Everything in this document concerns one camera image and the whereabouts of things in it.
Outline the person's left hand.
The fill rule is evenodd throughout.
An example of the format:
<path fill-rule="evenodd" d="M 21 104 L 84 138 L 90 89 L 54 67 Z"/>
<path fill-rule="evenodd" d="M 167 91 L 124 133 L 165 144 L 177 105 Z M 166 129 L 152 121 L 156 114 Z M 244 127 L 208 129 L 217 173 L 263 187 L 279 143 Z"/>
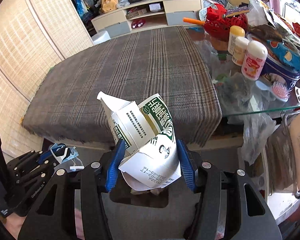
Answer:
<path fill-rule="evenodd" d="M 26 217 L 20 217 L 16 213 L 11 213 L 6 217 L 6 223 L 4 224 L 7 231 L 15 238 L 18 239 L 19 232 Z"/>

